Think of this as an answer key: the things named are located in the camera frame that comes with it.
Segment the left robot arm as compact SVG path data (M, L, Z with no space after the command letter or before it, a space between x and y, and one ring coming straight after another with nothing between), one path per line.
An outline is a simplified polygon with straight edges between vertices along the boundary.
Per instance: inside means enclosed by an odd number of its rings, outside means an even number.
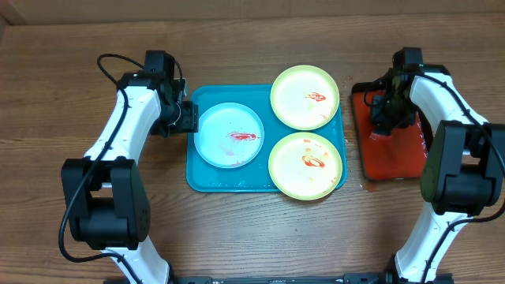
M73 263L112 259L123 283L174 283L148 236L151 208L138 162L149 135L197 132L198 107L186 99L180 64L164 50L147 51L138 71L113 83L117 102L98 140L62 166L58 247Z

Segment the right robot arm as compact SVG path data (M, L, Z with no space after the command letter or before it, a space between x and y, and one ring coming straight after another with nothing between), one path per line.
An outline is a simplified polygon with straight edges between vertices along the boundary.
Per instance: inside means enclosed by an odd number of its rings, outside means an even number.
M375 134L412 126L423 118L435 135L421 172L425 201L407 242L395 253L393 283L450 283L437 267L459 231L491 222L481 217L499 199L504 179L504 126L477 114L458 93L443 65L425 64L421 48L394 53L392 67L373 86L384 95L366 99Z

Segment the light blue plate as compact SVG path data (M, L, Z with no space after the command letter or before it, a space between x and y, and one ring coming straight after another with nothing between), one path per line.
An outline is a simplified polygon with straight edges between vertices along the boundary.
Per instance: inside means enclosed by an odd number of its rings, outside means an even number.
M237 168L259 154L264 125L251 108L240 103L220 103L200 116L193 141L205 162L223 169Z

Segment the red sponge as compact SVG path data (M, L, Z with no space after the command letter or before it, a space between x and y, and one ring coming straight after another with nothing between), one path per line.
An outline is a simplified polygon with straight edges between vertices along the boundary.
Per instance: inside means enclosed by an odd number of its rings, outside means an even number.
M369 138L371 140L375 140L375 141L386 141L386 140L390 140L392 138L392 136L382 135L382 134L378 134L378 133L370 133Z

